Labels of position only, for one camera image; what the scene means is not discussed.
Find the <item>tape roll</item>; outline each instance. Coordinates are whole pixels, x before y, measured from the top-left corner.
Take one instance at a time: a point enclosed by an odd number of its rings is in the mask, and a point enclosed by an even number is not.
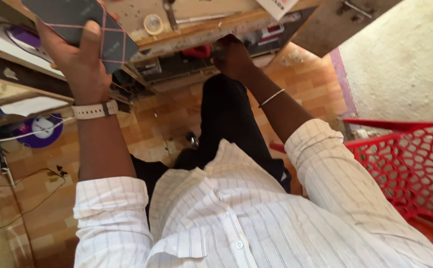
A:
[[[164,22],[157,14],[150,14],[144,19],[144,28],[150,35],[157,35],[164,31]]]

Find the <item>purple wall trim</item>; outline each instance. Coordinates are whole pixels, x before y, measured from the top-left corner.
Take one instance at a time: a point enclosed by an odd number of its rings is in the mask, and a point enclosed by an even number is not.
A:
[[[357,117],[356,106],[354,106],[354,101],[352,100],[351,88],[349,87],[349,82],[347,81],[346,70],[344,69],[342,58],[340,57],[339,48],[329,52],[329,56],[331,56],[332,65],[336,71],[336,76],[347,106],[347,113],[344,115],[344,117],[351,117],[351,113],[354,113]]]

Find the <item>shirt button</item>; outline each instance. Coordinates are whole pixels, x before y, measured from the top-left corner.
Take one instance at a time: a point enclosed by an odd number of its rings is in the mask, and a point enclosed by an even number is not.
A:
[[[238,241],[236,243],[237,249],[242,249],[245,245],[243,244],[243,241]]]

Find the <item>electronic device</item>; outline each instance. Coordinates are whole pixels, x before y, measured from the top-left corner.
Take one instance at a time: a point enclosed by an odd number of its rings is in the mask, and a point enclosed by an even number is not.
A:
[[[23,5],[73,46],[87,21],[102,28],[101,60],[107,73],[120,69],[139,50],[96,0],[23,0]]]

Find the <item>metal bracket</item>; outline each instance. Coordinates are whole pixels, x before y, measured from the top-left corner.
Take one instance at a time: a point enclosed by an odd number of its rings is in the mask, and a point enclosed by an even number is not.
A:
[[[365,11],[365,10],[363,10],[362,8],[356,6],[355,4],[351,3],[351,2],[348,1],[348,0],[341,0],[341,2],[342,2],[344,5],[346,5],[347,7],[349,7],[349,8],[351,8],[351,9],[353,9],[353,10],[359,12],[360,14],[362,14],[362,15],[364,15],[364,16],[366,16],[367,18],[372,19],[372,15],[374,14],[374,9],[372,9],[372,10],[370,10],[370,11]],[[342,7],[342,8],[338,11],[338,13],[342,14],[342,13],[344,13],[344,11],[345,11],[345,9],[344,9],[344,7]]]

